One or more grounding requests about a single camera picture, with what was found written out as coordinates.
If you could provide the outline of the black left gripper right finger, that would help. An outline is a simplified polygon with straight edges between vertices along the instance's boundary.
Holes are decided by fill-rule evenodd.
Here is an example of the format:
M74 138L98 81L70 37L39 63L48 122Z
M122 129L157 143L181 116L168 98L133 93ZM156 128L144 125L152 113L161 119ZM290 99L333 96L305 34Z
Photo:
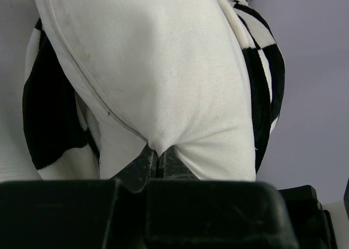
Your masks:
M181 161L174 148L168 148L159 157L159 178L168 180L198 180L198 177Z

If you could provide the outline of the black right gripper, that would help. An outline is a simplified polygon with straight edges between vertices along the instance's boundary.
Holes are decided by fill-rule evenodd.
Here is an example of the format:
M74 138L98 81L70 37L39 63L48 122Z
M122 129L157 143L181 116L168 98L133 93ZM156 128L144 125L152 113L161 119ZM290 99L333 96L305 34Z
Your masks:
M348 187L339 201L328 204L311 185L279 192L300 248L348 248Z

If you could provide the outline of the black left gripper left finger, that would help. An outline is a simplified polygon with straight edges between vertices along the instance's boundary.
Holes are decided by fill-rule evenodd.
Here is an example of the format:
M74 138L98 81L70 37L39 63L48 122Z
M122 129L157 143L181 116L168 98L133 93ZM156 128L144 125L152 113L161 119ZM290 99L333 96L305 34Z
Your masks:
M116 179L130 192L142 192L152 174L154 150L144 147L139 156L116 174Z

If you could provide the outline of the black white checkered pillowcase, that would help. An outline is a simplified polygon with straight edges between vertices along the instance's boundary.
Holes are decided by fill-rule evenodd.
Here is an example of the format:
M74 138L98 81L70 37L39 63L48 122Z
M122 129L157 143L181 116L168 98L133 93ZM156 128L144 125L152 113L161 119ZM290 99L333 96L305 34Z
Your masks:
M259 168L280 116L285 63L265 19L237 0L231 5L249 39L242 51L251 87L255 167ZM98 178L97 123L66 78L40 21L26 53L22 115L27 148L43 179Z

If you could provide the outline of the white pillow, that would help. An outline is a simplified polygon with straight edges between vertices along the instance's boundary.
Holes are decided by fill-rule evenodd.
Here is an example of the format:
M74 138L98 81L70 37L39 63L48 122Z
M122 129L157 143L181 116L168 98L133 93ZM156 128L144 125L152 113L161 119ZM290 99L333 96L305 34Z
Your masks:
M253 181L251 92L227 0L35 0L99 129L99 176L174 148L201 180Z

